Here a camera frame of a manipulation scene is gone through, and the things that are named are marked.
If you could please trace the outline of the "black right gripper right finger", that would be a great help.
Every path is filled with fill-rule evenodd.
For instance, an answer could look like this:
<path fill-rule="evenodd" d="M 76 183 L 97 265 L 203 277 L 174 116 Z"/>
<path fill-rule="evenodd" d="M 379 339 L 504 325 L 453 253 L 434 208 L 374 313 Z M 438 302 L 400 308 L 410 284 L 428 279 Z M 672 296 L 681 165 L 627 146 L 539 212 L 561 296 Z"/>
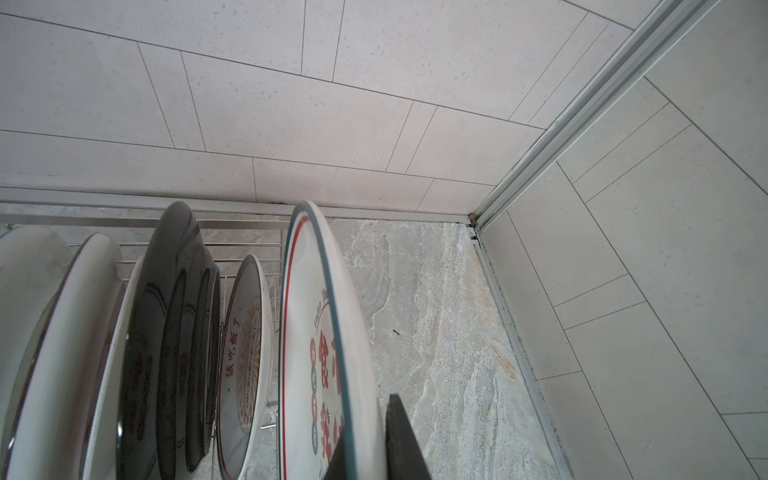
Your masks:
<path fill-rule="evenodd" d="M 389 396 L 386 409 L 385 447 L 387 478 L 432 478 L 399 395 Z"/>

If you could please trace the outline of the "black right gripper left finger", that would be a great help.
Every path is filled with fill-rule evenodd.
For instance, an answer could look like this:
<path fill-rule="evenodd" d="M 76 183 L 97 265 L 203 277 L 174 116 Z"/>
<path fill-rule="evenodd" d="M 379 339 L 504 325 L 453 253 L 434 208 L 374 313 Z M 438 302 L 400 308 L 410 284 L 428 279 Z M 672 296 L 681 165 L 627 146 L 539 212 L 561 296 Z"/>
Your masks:
<path fill-rule="evenodd" d="M 324 480 L 346 480 L 347 468 L 346 468 L 346 454 L 345 454 L 345 440 L 341 436 L 334 448 L 333 456 L 329 462 L 328 469 L 325 472 Z"/>

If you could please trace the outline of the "white plate orange sunburst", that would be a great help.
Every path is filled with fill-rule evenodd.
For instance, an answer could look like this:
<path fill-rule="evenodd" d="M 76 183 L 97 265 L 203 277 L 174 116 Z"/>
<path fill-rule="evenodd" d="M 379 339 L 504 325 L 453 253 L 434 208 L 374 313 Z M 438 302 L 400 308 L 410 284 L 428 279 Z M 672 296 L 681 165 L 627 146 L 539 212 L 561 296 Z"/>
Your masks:
<path fill-rule="evenodd" d="M 56 233 L 22 226 L 1 236 L 1 426 L 10 425 L 40 344 L 43 316 L 72 261 Z"/>

